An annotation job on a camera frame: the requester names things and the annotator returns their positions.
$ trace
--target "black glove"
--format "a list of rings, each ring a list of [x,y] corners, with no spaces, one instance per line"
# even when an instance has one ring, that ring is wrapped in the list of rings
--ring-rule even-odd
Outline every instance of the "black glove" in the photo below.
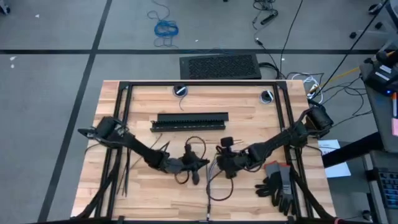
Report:
[[[264,184],[255,185],[255,188],[257,188],[256,194],[259,197],[267,197],[271,195],[272,204],[276,206],[279,204],[279,202],[277,202],[277,197],[275,193],[282,186],[282,179],[279,172],[279,164],[274,161],[270,164],[265,165],[265,167],[267,178],[262,181]]]
[[[276,199],[279,204],[279,212],[283,212],[283,214],[287,216],[290,207],[292,207],[292,215],[295,215],[295,210],[292,206],[293,195],[292,186],[290,184],[290,166],[280,165],[279,170],[282,178],[282,187],[279,188]]]

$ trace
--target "black metal frame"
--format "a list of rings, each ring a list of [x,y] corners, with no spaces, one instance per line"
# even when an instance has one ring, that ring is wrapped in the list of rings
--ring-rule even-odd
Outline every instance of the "black metal frame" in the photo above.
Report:
[[[289,94],[287,91],[287,85],[286,81],[250,81],[250,82],[245,82],[245,81],[164,81],[164,82],[120,82],[119,83],[119,88],[118,88],[118,95],[116,98],[116,104],[115,104],[115,109],[114,109],[114,114],[113,116],[115,118],[118,118],[119,114],[119,108],[121,106],[121,98],[123,91],[127,89],[127,97],[126,97],[126,102],[124,105],[124,112],[123,112],[123,123],[127,124],[127,118],[128,118],[128,113],[129,113],[129,108],[130,108],[130,102],[131,102],[131,95],[132,95],[132,88],[134,86],[165,86],[165,85],[176,85],[176,84],[184,84],[184,85],[190,85],[190,86],[271,86],[274,95],[275,95],[275,104],[277,108],[277,114],[278,114],[278,119],[279,119],[279,124],[280,124],[280,129],[281,131],[285,128],[285,122],[284,122],[284,117],[283,117],[283,112],[282,112],[282,104],[280,102],[280,96],[279,96],[279,89],[282,90],[284,94],[284,100],[286,104],[286,110],[287,110],[287,115],[289,118],[289,123],[290,125],[293,124],[294,119],[293,119],[293,113],[292,113],[292,107],[290,105],[290,99],[289,99]],[[292,158],[290,155],[290,147],[285,146],[284,147],[285,151],[285,159],[286,163],[288,165],[293,165],[292,164]],[[116,154],[116,159],[114,162],[114,166],[120,167],[120,162],[121,162],[121,152],[122,150],[118,150]],[[306,183],[305,180],[305,171],[303,167],[303,162],[301,160],[301,155],[299,153],[299,149],[295,149],[296,153],[296,160],[297,160],[297,167],[299,174],[303,181]],[[105,155],[105,161],[104,161],[104,168],[103,168],[103,173],[101,176],[101,184],[105,181],[105,179],[108,176],[109,172],[109,167],[111,163],[111,154],[112,154],[112,149],[107,149],[106,155]],[[109,194],[109,200],[108,200],[108,209],[106,212],[106,217],[111,218],[113,214],[113,207],[114,207],[114,200],[116,197],[116,185],[118,181],[118,173],[113,177],[112,185],[111,185],[111,192]],[[297,195],[297,188],[295,182],[292,180],[292,194],[294,197],[294,209],[296,211],[296,216],[301,217],[301,211],[300,211],[300,204],[299,204],[299,198]],[[101,216],[101,209],[103,205],[103,198],[99,201],[97,208],[95,210],[95,218],[98,218]],[[308,202],[308,200],[305,201],[306,209],[307,209],[307,214],[309,218],[313,218],[313,213],[311,206]],[[234,221],[210,221],[212,223],[235,223]],[[245,223],[273,223],[273,224],[280,224],[280,223],[287,223],[287,221],[245,221]],[[192,221],[141,221],[141,220],[130,220],[130,221],[123,221],[123,223],[156,223],[156,224],[168,224],[168,223],[192,223]]]

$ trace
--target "white cable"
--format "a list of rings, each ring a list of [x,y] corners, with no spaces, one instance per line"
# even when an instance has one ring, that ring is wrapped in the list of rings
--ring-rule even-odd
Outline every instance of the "white cable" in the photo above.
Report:
[[[299,76],[299,75],[309,75],[309,74],[308,74],[308,73],[296,73],[296,74],[292,77],[292,80],[293,80],[295,77]],[[307,77],[306,79],[304,79],[303,82],[304,82],[304,83],[314,82],[314,85],[311,87],[311,90],[319,86],[318,81],[317,81],[312,75],[310,75],[309,77]],[[307,95],[307,98],[309,98],[309,99],[311,100],[311,99],[313,98],[314,94],[315,94],[315,92],[314,92],[314,93],[309,93],[309,94]],[[320,100],[318,103],[322,103],[322,101],[323,101],[323,93],[322,93],[322,91],[321,91],[321,100]]]

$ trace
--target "blue cable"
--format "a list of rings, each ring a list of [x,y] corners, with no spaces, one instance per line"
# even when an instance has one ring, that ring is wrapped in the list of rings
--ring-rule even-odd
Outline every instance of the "blue cable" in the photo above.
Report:
[[[154,46],[155,47],[176,47],[176,45],[173,44],[173,37],[178,35],[178,26],[177,22],[175,21],[168,21],[166,20],[169,15],[170,15],[170,9],[160,3],[155,2],[155,0],[152,0],[152,2],[158,6],[165,7],[167,9],[167,15],[164,18],[160,18],[157,11],[152,10],[147,13],[147,17],[149,19],[157,19],[157,23],[154,29],[155,35],[158,37],[154,40]]]

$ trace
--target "wooden table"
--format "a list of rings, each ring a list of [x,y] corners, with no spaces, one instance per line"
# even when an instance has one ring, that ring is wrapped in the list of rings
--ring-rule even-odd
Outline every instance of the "wooden table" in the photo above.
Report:
[[[96,126],[103,116],[113,115],[118,85],[119,81],[103,83],[93,126]],[[308,108],[303,83],[287,81],[287,86],[294,118],[297,119],[301,112]],[[275,103],[265,105],[259,102],[259,94],[264,89],[272,91],[268,86],[190,86],[188,95],[181,102],[181,111],[178,106],[180,99],[173,96],[172,86],[135,86],[127,125],[138,140],[151,146],[160,136],[159,133],[149,130],[150,121],[156,120],[158,113],[228,112],[229,121],[226,122],[225,130],[163,133],[154,146],[154,149],[158,149],[170,141],[170,156],[180,157],[185,141],[195,135],[206,141],[205,158],[212,160],[215,146],[223,137],[234,137],[238,143],[233,149],[243,149],[254,142],[264,142],[280,132]],[[285,123],[288,124],[281,91],[280,94]],[[201,155],[202,144],[198,141],[192,143],[193,150]],[[90,141],[88,145],[93,144],[96,142]],[[106,149],[103,146],[92,147],[86,153],[72,216],[79,214],[98,190],[105,153]],[[119,179],[126,156],[126,150],[123,150]],[[137,154],[132,153],[131,164],[138,158]],[[306,147],[303,149],[302,159],[309,189],[326,211],[335,215],[320,153]],[[285,162],[282,148],[275,150],[267,162],[275,160]],[[201,180],[198,185],[193,185],[191,180],[180,185],[176,183],[174,175],[151,169],[140,160],[130,171],[127,197],[121,195],[122,190],[116,196],[113,217],[124,215],[127,220],[204,220],[207,206],[205,169],[201,169],[199,174]],[[270,198],[259,198],[254,193],[254,185],[260,184],[265,176],[264,170],[256,173],[238,172],[238,176],[233,179],[232,197],[222,202],[212,201],[211,220],[286,220],[286,217],[272,206]],[[184,178],[185,174],[181,174],[180,179]],[[215,178],[211,184],[211,194],[215,198],[228,195],[230,189],[230,180],[223,174]],[[302,197],[300,204],[303,215],[306,215]],[[106,206],[107,203],[104,203],[103,215]]]

